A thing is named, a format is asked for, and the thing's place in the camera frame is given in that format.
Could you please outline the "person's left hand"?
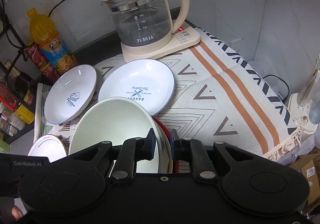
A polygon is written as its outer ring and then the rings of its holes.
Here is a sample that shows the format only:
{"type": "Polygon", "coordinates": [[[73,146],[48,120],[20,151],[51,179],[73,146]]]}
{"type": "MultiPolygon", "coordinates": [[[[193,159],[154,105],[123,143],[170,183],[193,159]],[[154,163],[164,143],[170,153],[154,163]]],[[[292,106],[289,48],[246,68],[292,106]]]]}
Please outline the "person's left hand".
{"type": "Polygon", "coordinates": [[[23,213],[12,197],[1,197],[1,223],[15,223],[22,217],[23,213]]]}

